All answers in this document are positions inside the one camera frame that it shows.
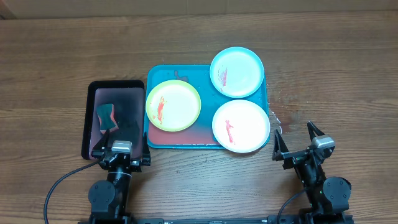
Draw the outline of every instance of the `pink smear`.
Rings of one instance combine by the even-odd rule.
[[[229,142],[235,144],[231,134],[231,128],[233,128],[233,126],[229,124],[229,120],[225,120],[225,123],[226,123],[226,132],[228,132],[229,136]]]
[[[157,107],[157,119],[160,121],[160,124],[162,124],[162,116],[163,116],[163,107],[164,107],[165,101],[163,96],[160,97],[160,102],[159,106]]]
[[[184,76],[184,77],[179,77],[178,71],[174,71],[174,75],[175,75],[175,78],[176,78],[177,80],[181,80],[181,81],[184,81],[184,82],[188,82],[188,77],[186,77],[186,76]]]
[[[225,68],[225,71],[220,73],[220,69],[218,69],[218,80],[221,82],[221,84],[226,86],[226,76],[227,76],[228,69]]]

